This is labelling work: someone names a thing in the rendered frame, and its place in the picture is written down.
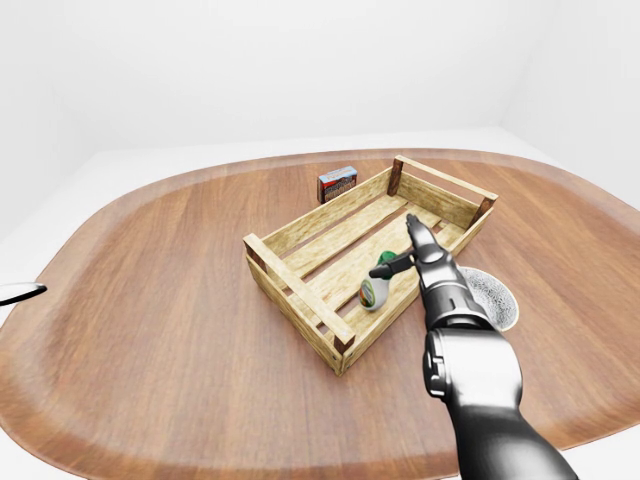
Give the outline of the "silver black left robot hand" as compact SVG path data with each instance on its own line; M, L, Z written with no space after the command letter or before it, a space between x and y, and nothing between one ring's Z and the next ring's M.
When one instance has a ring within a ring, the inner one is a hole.
M0 285L0 306L6 306L44 293L47 287L37 282L21 282Z

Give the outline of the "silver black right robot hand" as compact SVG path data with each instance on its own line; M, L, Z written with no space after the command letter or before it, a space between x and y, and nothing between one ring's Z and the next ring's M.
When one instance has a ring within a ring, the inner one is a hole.
M476 302L453 255L417 216L406 217L412 249L370 270L391 278L415 269L425 308L426 388L458 408L517 409L522 373L515 351Z

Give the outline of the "salad dressing bottle green cap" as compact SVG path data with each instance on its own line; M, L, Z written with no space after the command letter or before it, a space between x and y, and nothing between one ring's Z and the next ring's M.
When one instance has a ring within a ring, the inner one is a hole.
M382 277L372 277L368 272L362 280L359 289L359 301L367 311L376 311L386 302L389 294L391 279L394 273Z

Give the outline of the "wooden slat tray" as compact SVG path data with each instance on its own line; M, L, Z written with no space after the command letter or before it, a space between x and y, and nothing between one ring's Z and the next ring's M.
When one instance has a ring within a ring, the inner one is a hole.
M385 250L411 246L404 216L416 215L437 241L458 254L477 235L498 196L412 159L259 238L245 237L254 280L336 375L347 369L419 293L410 269L394 277L374 312L354 307L361 281Z

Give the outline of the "patterned white bowl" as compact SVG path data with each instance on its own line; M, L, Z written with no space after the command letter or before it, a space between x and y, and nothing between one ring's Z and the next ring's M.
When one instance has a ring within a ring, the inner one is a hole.
M504 332L519 318L519 305L507 286L493 275L472 267L459 267L476 303L483 307L489 322Z

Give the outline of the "printed food box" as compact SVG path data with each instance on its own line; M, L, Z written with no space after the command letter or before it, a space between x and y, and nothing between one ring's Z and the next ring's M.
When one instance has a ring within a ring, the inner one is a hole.
M346 191L357 183L357 170L352 166L342 167L317 178L317 199L324 204Z

